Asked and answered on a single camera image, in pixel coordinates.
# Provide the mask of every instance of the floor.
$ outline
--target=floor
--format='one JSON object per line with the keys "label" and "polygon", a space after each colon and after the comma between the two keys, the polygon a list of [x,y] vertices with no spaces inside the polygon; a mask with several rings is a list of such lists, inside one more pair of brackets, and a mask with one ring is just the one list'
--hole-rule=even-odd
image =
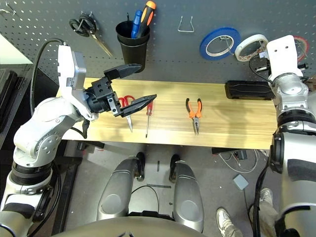
{"label": "floor", "polygon": [[[229,212],[233,223],[241,229],[244,236],[251,236],[252,230],[247,217],[244,192],[233,182],[237,176],[229,169],[219,156],[211,153],[208,147],[174,146],[159,144],[114,143],[104,142],[105,148],[92,149],[92,154],[86,153],[79,167],[72,201],[69,209],[66,230],[87,224],[96,220],[96,210],[103,189],[116,166],[128,156],[134,156],[139,151],[146,155],[145,180],[134,180],[133,190],[146,184],[158,184],[167,188],[154,188],[158,193],[160,214],[172,215],[174,184],[169,182],[170,158],[174,153],[181,156],[192,168],[200,185],[204,205],[204,231],[208,237],[221,237],[216,224],[216,210],[222,206]],[[248,159],[241,160],[243,168],[253,166],[255,156],[253,150],[247,151]],[[243,174],[249,185],[245,188],[247,206],[253,202],[254,187],[257,177],[266,163],[266,154],[259,152],[258,164],[251,173]],[[230,159],[228,163],[237,167]],[[272,189],[274,204],[278,210],[280,191],[280,175],[268,170],[264,187]],[[132,195],[129,211],[157,211],[157,200],[154,192],[148,188],[139,189]]]}

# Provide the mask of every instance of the pen holder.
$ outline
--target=pen holder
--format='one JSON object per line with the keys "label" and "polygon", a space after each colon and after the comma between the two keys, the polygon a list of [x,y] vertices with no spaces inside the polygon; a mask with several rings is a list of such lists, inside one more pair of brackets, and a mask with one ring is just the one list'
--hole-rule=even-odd
{"label": "pen holder", "polygon": [[124,63],[137,63],[141,64],[142,68],[136,73],[140,73],[145,68],[146,63],[146,49],[147,42],[149,40],[149,27],[145,31],[144,36],[132,39],[132,21],[123,21],[116,26],[116,31],[118,34],[118,41],[122,48]]}

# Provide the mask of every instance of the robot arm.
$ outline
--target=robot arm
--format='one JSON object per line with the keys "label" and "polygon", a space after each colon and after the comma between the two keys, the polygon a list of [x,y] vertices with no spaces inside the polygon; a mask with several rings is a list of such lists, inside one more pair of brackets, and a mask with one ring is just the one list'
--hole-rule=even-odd
{"label": "robot arm", "polygon": [[267,45],[270,87],[278,129],[273,136],[270,167],[281,174],[278,236],[316,233],[316,110],[315,94],[301,82],[293,36]]}
{"label": "robot arm", "polygon": [[139,70],[138,64],[122,65],[104,72],[104,77],[83,88],[86,68],[83,56],[69,46],[58,49],[58,75],[62,96],[42,101],[32,118],[14,136],[16,146],[12,171],[0,206],[0,236],[26,236],[33,222],[43,220],[53,187],[52,161],[64,133],[76,122],[95,120],[112,111],[125,117],[146,107],[156,95],[144,96],[124,108],[111,81]]}

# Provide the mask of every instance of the blue tape roll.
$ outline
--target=blue tape roll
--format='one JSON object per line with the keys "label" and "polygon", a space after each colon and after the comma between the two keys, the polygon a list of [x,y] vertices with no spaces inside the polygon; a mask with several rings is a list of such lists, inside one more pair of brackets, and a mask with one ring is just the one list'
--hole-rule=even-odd
{"label": "blue tape roll", "polygon": [[201,54],[201,56],[207,60],[219,60],[222,58],[227,57],[228,55],[230,55],[229,51],[227,50],[226,53],[221,54],[219,56],[214,56],[212,55],[211,52],[207,51],[207,47],[208,45],[211,43],[212,40],[214,40],[215,38],[218,38],[220,36],[229,36],[231,38],[231,40],[233,41],[233,46],[231,48],[231,52],[234,53],[235,49],[237,48],[237,46],[240,44],[241,42],[241,37],[240,34],[237,30],[235,30],[234,28],[230,28],[230,27],[222,27],[219,28],[215,31],[212,31],[211,33],[209,33],[201,42],[201,45],[199,46],[199,52]]}

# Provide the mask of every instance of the scissors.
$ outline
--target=scissors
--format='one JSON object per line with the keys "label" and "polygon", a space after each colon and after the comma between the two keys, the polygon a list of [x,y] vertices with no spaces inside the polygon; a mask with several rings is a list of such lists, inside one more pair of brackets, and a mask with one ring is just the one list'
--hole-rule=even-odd
{"label": "scissors", "polygon": [[[131,99],[132,101],[135,100],[135,98],[131,95],[126,95],[124,97],[120,97],[118,100],[122,104],[122,107],[128,106],[128,99]],[[130,118],[130,115],[126,116],[127,123],[129,126],[129,129],[131,132],[133,132],[133,125],[132,125],[132,119]]]}
{"label": "scissors", "polygon": [[95,35],[97,31],[97,26],[90,16],[86,14],[81,14],[79,17],[79,21],[77,21],[76,19],[70,19],[69,25],[74,30],[74,32],[76,32],[80,36],[92,36],[96,43],[108,54],[108,56],[112,57],[112,53]]}

